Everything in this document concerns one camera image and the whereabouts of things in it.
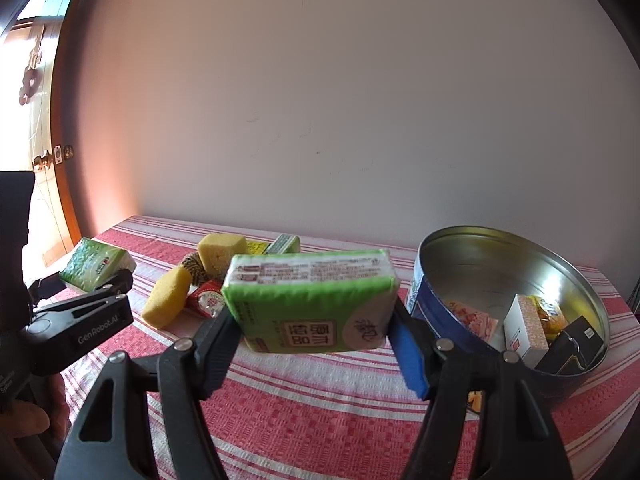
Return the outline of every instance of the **human hand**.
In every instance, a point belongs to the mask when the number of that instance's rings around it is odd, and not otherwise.
[[[66,403],[65,381],[56,374],[47,378],[51,409],[47,414],[40,406],[24,400],[13,400],[0,413],[0,431],[9,438],[40,434],[51,428],[56,440],[64,440],[69,429],[69,406]]]

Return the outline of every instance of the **green box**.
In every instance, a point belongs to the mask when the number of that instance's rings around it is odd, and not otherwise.
[[[273,242],[269,244],[263,254],[284,254],[299,253],[300,238],[296,235],[279,235]]]
[[[81,292],[91,292],[120,269],[136,270],[136,263],[127,251],[82,238],[68,264],[60,271],[60,279]]]
[[[236,254],[222,293],[258,352],[377,348],[399,280],[385,250]]]

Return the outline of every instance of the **snack package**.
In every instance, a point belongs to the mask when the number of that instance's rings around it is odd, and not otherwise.
[[[398,286],[385,250],[236,254],[222,293],[251,349],[339,352],[382,345]]]
[[[516,352],[529,368],[535,368],[549,345],[531,297],[516,294],[502,325],[507,349]]]
[[[216,317],[226,305],[221,288],[222,283],[217,280],[203,283],[188,295],[187,308],[204,317]]]
[[[246,241],[246,252],[248,254],[264,254],[264,251],[269,247],[268,242],[259,242],[257,240]]]
[[[546,341],[552,343],[558,334],[564,330],[569,322],[564,317],[560,305],[556,302],[549,302],[539,296],[528,296],[536,306],[542,330],[545,331]]]
[[[264,254],[286,254],[300,252],[300,238],[296,235],[279,235],[266,248]]]
[[[459,301],[444,301],[444,304],[471,333],[476,334],[483,341],[489,342],[498,326],[497,319]]]
[[[478,415],[480,414],[482,409],[482,390],[468,393],[466,396],[466,408]]]
[[[136,270],[136,263],[127,251],[82,238],[69,263],[60,271],[60,279],[71,288],[91,292],[121,269]]]

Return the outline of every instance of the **kitchen sponge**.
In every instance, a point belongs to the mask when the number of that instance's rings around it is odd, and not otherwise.
[[[247,254],[246,238],[230,233],[211,233],[198,244],[198,254],[207,274],[224,280],[234,254]]]
[[[190,285],[191,274],[182,265],[169,270],[156,281],[140,316],[152,327],[167,326],[184,307]]]

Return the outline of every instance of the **tablecloth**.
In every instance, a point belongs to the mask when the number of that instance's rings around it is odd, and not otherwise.
[[[156,279],[196,249],[210,232],[271,241],[278,233],[133,216],[97,238],[126,248],[138,264],[129,293],[132,325],[64,371],[72,420],[116,349],[132,357],[162,351],[193,335],[201,318],[188,312],[166,330],[142,322],[140,311]],[[302,251],[370,248],[302,237]],[[415,250],[384,246],[401,280],[410,284]],[[617,442],[640,399],[640,326],[606,277],[577,267],[609,314],[609,352],[569,399],[553,412],[574,477],[586,480]],[[175,477],[157,394],[148,395],[159,472]],[[241,344],[223,387],[202,403],[207,425],[230,479],[399,478],[426,410],[407,389],[391,348],[334,354],[258,354]],[[464,478],[478,418],[467,415],[454,478]]]

